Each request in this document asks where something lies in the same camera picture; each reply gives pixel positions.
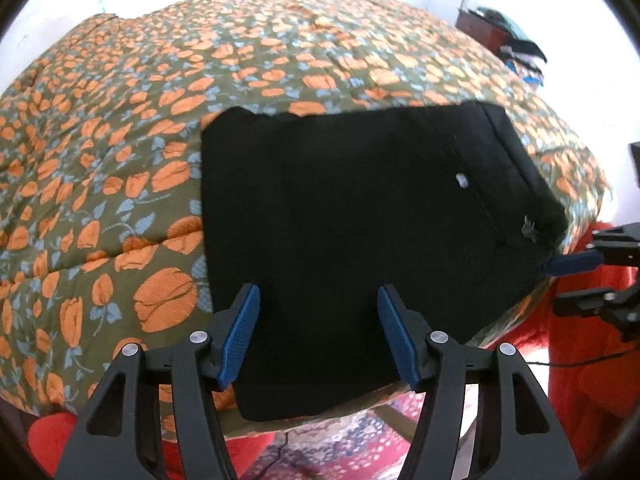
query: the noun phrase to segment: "comforter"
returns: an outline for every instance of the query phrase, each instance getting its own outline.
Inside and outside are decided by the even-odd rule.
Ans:
[[[37,415],[77,412],[124,344],[164,346],[207,323],[216,304],[200,131],[223,109],[333,114],[469,99],[505,107],[566,207],[569,250],[607,192],[592,153],[500,60],[422,10],[391,0],[187,0],[81,23],[0,100],[0,396]],[[545,286],[471,343],[518,324]],[[170,400],[162,386],[167,439]],[[228,436],[302,422],[245,421],[231,388],[214,400]]]

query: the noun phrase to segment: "floral bedspread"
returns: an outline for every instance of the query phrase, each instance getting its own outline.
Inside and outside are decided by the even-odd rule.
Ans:
[[[506,108],[566,207],[567,250],[607,189],[593,155],[497,58],[422,10],[187,0],[81,23],[0,99],[0,396],[39,415],[76,412],[124,344],[164,346],[209,320],[200,131],[224,108],[333,114],[468,99]],[[523,299],[474,342],[534,304]],[[315,420],[402,391],[391,384]],[[173,438],[170,387],[161,400]],[[232,390],[215,400],[229,436],[301,423],[242,420]]]

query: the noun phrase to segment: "black fabric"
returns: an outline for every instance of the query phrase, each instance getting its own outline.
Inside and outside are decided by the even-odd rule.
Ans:
[[[466,341],[532,290],[566,229],[504,110],[474,102],[229,109],[202,134],[202,205],[215,309],[244,282],[262,293],[234,383],[249,420],[314,415],[398,380],[379,286]]]
[[[516,38],[507,38],[504,44],[510,46],[511,49],[516,54],[527,54],[528,56],[539,57],[545,63],[548,63],[548,60],[546,60],[545,54],[540,50],[540,47],[533,41],[518,40]]]

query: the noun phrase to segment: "red cloth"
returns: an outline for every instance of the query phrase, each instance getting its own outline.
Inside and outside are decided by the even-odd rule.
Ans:
[[[576,247],[584,250],[591,231],[608,229],[590,225]],[[593,272],[559,278],[532,315],[500,342],[508,341],[526,355],[548,348],[552,363],[573,363],[632,349],[620,342],[620,333],[597,317],[556,317],[552,301],[556,294],[585,288],[610,286],[621,290],[635,278],[628,267],[600,266]],[[640,399],[640,352],[577,368],[551,368],[549,399],[569,437],[580,468],[590,465],[618,434]]]
[[[71,413],[57,413],[36,420],[29,429],[28,444],[32,455],[51,476],[56,472],[66,441],[76,424]],[[273,440],[273,433],[228,440],[226,447],[236,474],[242,474]],[[164,458],[170,480],[184,480],[178,445],[163,442]]]

